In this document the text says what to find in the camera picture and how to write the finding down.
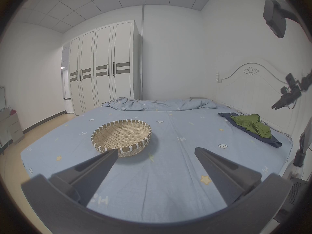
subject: bed sheet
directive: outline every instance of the bed sheet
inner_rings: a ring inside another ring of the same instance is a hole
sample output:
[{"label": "bed sheet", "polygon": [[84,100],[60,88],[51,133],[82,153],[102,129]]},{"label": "bed sheet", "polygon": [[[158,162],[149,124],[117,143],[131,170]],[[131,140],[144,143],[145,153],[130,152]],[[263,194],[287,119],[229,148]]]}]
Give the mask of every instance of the bed sheet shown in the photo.
[{"label": "bed sheet", "polygon": [[209,174],[194,154],[203,147],[262,174],[279,173],[292,142],[272,130],[283,143],[274,148],[233,127],[219,112],[118,111],[97,107],[57,127],[21,153],[30,177],[49,178],[99,153],[91,134],[100,125],[119,119],[139,119],[152,128],[149,145],[139,154],[119,158],[93,196],[88,208],[115,218],[137,222],[186,221],[226,207]]}]

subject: navy blue clothing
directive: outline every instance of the navy blue clothing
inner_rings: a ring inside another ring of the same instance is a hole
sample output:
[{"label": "navy blue clothing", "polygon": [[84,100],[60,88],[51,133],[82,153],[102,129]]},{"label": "navy blue clothing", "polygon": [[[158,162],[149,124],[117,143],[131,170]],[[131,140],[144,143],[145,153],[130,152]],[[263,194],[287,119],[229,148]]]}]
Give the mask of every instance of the navy blue clothing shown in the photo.
[{"label": "navy blue clothing", "polygon": [[255,134],[251,131],[246,130],[242,126],[237,125],[236,122],[231,118],[231,115],[232,116],[239,116],[236,113],[219,113],[219,115],[226,118],[228,120],[228,122],[231,123],[234,127],[237,127],[238,129],[243,130],[244,132],[248,133],[250,136],[252,136],[252,137],[254,137],[254,138],[256,138],[256,139],[258,139],[264,143],[268,143],[269,145],[274,146],[276,148],[279,148],[282,146],[282,143],[279,142],[273,135],[272,135],[272,138],[261,138],[259,135]]}]

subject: bamboo basket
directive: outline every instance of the bamboo basket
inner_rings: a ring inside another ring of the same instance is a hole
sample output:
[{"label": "bamboo basket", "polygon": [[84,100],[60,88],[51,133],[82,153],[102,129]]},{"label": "bamboo basket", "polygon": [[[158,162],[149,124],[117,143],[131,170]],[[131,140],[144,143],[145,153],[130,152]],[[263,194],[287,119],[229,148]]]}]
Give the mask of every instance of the bamboo basket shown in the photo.
[{"label": "bamboo basket", "polygon": [[122,119],[100,126],[91,135],[91,142],[100,153],[118,149],[118,157],[140,153],[152,135],[150,125],[141,120]]}]

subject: wardrobe door handle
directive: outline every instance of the wardrobe door handle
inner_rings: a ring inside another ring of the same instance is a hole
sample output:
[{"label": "wardrobe door handle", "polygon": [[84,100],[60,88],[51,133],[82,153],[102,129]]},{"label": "wardrobe door handle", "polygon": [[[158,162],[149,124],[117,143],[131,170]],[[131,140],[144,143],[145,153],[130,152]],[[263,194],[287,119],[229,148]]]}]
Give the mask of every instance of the wardrobe door handle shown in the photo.
[{"label": "wardrobe door handle", "polygon": [[116,63],[113,61],[113,76],[115,76],[115,68],[114,68],[114,64],[115,64],[115,67],[117,68]]}]

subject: green clothing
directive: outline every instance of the green clothing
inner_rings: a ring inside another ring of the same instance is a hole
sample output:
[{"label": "green clothing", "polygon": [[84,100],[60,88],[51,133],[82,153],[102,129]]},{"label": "green clothing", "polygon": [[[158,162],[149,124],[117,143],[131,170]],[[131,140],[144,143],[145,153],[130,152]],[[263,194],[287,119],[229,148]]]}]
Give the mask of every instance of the green clothing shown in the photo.
[{"label": "green clothing", "polygon": [[231,118],[237,125],[258,134],[261,138],[272,138],[271,129],[260,122],[260,116],[257,114],[231,116]]}]

